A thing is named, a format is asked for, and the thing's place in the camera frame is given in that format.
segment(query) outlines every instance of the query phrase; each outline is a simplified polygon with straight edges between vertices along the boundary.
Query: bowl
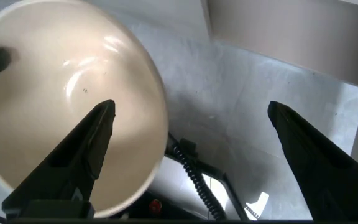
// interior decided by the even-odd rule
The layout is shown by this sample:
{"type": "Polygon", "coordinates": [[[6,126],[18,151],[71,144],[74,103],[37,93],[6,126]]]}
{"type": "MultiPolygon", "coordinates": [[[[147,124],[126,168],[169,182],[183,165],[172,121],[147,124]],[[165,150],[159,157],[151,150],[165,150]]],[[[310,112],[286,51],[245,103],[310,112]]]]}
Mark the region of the bowl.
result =
{"type": "Polygon", "coordinates": [[[162,160],[168,116],[150,56],[122,24],[82,1],[31,0],[0,12],[0,184],[11,192],[99,102],[116,103],[91,203],[96,217],[126,208],[162,160]]]}

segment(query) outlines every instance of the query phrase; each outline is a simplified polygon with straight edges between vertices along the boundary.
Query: coiled cable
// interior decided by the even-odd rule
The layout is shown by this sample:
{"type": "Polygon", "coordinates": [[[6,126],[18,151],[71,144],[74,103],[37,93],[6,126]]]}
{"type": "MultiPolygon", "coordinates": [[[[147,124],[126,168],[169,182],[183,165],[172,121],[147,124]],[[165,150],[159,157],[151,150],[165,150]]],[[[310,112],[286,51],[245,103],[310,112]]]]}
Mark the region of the coiled cable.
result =
{"type": "Polygon", "coordinates": [[[182,151],[179,146],[179,142],[169,134],[170,140],[174,141],[173,143],[173,154],[177,159],[182,163],[185,171],[191,181],[194,183],[198,196],[204,202],[209,212],[215,220],[225,220],[226,213],[224,212],[222,205],[218,202],[215,195],[212,193],[211,189],[206,185],[206,182],[201,175],[201,173],[195,167],[193,161],[182,151]]]}

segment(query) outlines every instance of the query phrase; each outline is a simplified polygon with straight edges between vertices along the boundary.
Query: black device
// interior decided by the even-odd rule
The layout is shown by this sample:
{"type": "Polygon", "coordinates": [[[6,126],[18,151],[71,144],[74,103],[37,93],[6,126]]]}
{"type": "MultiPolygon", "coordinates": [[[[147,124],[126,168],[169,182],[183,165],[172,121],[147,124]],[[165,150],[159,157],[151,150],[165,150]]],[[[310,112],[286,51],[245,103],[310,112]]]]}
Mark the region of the black device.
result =
{"type": "MultiPolygon", "coordinates": [[[[7,63],[9,63],[9,54],[5,50],[0,50],[0,68],[7,63]]],[[[89,199],[93,184],[98,179],[103,165],[112,135],[114,116],[113,100],[106,100],[96,105],[3,201],[2,209],[7,219],[0,217],[0,222],[16,224],[174,222],[172,220],[93,219],[94,210],[89,199]]],[[[313,220],[358,222],[358,163],[291,108],[273,101],[268,107],[268,116],[277,130],[284,155],[300,186],[313,220]]],[[[208,170],[208,165],[195,162],[191,159],[192,151],[183,150],[184,147],[181,142],[169,136],[166,155],[172,156],[183,164],[200,198],[214,217],[220,222],[228,222],[216,198],[200,178],[200,170],[208,170]]],[[[224,181],[227,180],[224,174],[217,179],[224,183],[229,182],[224,181]]],[[[232,201],[238,205],[239,201],[233,189],[230,189],[231,186],[226,184],[225,187],[231,192],[229,196],[232,201]]],[[[237,212],[242,222],[249,221],[243,214],[244,211],[237,212]]]]}

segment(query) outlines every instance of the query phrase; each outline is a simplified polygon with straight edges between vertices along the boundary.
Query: white wall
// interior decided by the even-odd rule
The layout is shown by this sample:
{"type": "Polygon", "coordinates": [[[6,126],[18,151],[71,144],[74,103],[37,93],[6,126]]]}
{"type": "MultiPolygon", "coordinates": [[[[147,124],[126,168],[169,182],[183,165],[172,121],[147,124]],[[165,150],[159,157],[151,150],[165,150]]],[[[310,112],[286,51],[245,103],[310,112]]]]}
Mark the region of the white wall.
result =
{"type": "Polygon", "coordinates": [[[126,14],[179,35],[209,41],[205,0],[86,0],[111,14],[126,14]]]}
{"type": "Polygon", "coordinates": [[[213,37],[358,85],[358,6],[337,0],[210,0],[213,37]]]}

